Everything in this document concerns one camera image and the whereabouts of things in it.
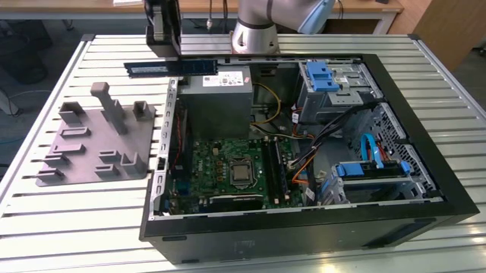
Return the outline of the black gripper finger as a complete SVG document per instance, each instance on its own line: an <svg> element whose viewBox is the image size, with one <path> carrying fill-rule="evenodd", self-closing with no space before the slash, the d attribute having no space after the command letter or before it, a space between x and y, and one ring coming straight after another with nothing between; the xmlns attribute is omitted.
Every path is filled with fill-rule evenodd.
<svg viewBox="0 0 486 273"><path fill-rule="evenodd" d="M181 12L179 1L146 1L146 43L158 57L181 56Z"/></svg>

